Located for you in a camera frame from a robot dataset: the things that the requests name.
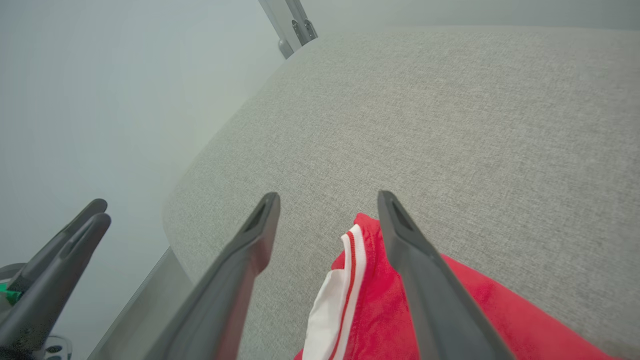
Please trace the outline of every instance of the fabric texture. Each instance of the fabric texture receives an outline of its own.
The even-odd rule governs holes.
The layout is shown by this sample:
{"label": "fabric texture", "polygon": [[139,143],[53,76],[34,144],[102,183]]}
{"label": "fabric texture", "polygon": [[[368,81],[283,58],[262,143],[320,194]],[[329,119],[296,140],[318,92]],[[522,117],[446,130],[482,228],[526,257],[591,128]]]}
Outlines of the fabric texture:
{"label": "fabric texture", "polygon": [[640,358],[640,33],[327,35],[196,157],[163,213],[197,281],[257,201],[282,212],[241,359],[291,358],[354,213],[393,191],[434,246],[612,356]]}
{"label": "fabric texture", "polygon": [[[316,297],[305,347],[294,360],[418,360],[403,282],[387,260],[380,222],[358,214],[353,223],[342,236],[344,252],[333,262]],[[358,248],[364,256],[355,259],[351,249]],[[613,359],[503,285],[443,258],[516,359]],[[358,274],[354,264],[364,264],[364,270]],[[334,276],[342,273],[352,276]],[[344,291],[353,283],[359,284],[360,293]],[[345,316],[345,304],[354,299],[355,311]],[[336,320],[341,321],[337,327]]]}

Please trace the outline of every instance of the gray fabric surface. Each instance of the gray fabric surface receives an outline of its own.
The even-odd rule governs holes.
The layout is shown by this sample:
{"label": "gray fabric surface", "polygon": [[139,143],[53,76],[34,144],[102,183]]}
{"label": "gray fabric surface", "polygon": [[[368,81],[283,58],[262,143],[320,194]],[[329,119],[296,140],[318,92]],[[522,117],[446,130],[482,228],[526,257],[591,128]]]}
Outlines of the gray fabric surface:
{"label": "gray fabric surface", "polygon": [[260,197],[282,214],[243,359],[287,359],[339,236],[393,191],[436,247],[640,358],[640,33],[320,37],[195,159],[164,210],[196,281]]}

